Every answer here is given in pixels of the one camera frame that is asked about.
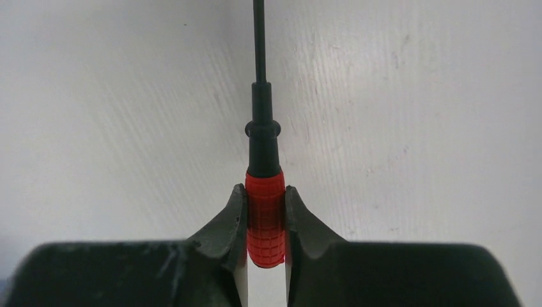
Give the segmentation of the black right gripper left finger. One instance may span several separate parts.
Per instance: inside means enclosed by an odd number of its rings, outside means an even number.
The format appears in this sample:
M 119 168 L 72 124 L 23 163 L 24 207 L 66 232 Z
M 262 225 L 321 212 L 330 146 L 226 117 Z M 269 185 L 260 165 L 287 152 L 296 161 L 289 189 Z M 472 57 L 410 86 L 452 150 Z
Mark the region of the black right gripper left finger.
M 247 306 L 247 194 L 186 239 L 53 242 L 23 258 L 5 306 Z

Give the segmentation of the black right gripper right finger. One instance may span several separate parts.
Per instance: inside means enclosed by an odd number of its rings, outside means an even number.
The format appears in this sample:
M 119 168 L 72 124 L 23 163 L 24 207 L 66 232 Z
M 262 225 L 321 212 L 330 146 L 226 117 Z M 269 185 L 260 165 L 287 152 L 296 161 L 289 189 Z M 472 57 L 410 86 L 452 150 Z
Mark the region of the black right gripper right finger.
M 350 242 L 285 194 L 289 306 L 519 306 L 504 269 L 472 244 Z

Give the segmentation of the red black screwdriver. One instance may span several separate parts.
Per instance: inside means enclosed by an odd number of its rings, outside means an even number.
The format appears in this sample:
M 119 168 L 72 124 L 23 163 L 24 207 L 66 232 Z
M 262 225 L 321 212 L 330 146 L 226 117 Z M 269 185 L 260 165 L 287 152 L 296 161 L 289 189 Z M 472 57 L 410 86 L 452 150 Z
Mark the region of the red black screwdriver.
M 255 82 L 252 84 L 252 120 L 245 126 L 249 138 L 249 164 L 245 176 L 248 196 L 247 248 L 253 263 L 269 269 L 283 263 L 284 173 L 274 120 L 272 85 L 267 80 L 265 3 L 253 1 Z

